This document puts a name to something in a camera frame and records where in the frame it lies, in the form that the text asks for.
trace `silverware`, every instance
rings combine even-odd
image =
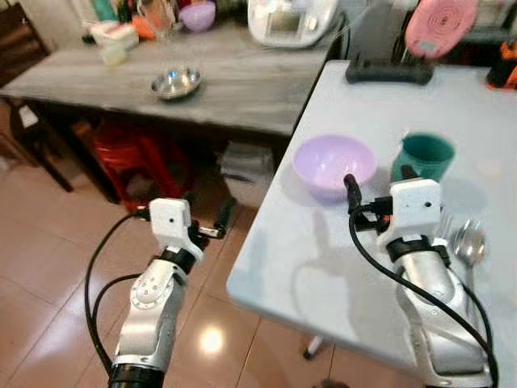
[[[473,268],[486,256],[486,237],[479,221],[467,220],[452,239],[452,251],[464,262],[466,269],[466,285],[474,292]],[[472,314],[472,303],[467,302],[467,313]]]
[[[180,67],[159,75],[151,88],[158,98],[165,101],[178,99],[193,93],[201,84],[201,74],[196,69]]]
[[[436,238],[442,238],[444,240],[449,239],[449,233],[451,232],[452,216],[447,214],[444,210],[440,214],[438,230],[436,231]]]

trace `orange object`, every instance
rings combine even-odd
[[[517,43],[508,44],[507,42],[501,44],[501,58],[517,60]]]
[[[107,175],[130,212],[152,199],[131,197],[128,184],[136,175],[153,180],[160,195],[169,198],[181,198],[192,188],[194,175],[187,157],[173,141],[160,133],[130,125],[103,123],[94,144]],[[166,160],[181,168],[174,174],[176,176],[169,172]],[[177,175],[184,175],[182,183],[176,179]]]
[[[137,29],[137,34],[140,38],[143,39],[154,39],[156,36],[154,35],[153,29],[147,23],[145,18],[141,16],[134,15],[132,17],[132,25]]]

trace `table leg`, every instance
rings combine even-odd
[[[310,360],[314,357],[317,350],[320,348],[320,346],[323,344],[323,337],[316,335],[313,337],[310,341],[309,346],[304,351],[304,358],[306,360]]]
[[[88,176],[97,189],[100,190],[111,203],[118,204],[120,198],[115,187],[94,156],[70,128],[70,121],[64,117],[60,117],[59,114],[48,112],[42,103],[30,103],[29,105],[39,117],[44,118],[47,123],[50,124],[54,133],[70,149],[72,158],[79,165],[79,168]]]

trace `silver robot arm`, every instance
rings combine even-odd
[[[355,180],[345,179],[349,213],[360,207]],[[361,215],[356,229],[375,229],[379,249],[389,254],[394,271],[438,298],[473,326],[467,314],[467,294],[448,268],[445,247],[434,247],[440,218],[440,187],[430,179],[393,183],[390,197],[377,199],[367,209],[377,221]],[[439,307],[399,285],[397,301],[409,320],[418,373],[426,386],[482,388],[492,378],[480,344]]]
[[[204,258],[208,238],[225,236],[232,207],[233,202],[223,209],[214,229],[208,229],[191,222],[185,200],[151,202],[151,225],[162,253],[131,288],[131,307],[120,332],[110,388],[162,387],[188,274]]]

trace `gray wooden table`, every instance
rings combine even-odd
[[[203,34],[179,35],[173,44],[144,42],[115,68],[103,64],[96,47],[64,48],[0,89],[0,95],[32,102],[55,128],[64,124],[56,118],[60,114],[120,118],[122,113],[170,132],[271,141],[285,149],[332,37],[311,49],[276,50],[256,43],[247,28],[224,23]],[[204,82],[191,97],[163,103],[150,84],[177,65],[199,68]],[[59,134],[87,169],[92,161],[83,160],[88,157],[71,131]]]

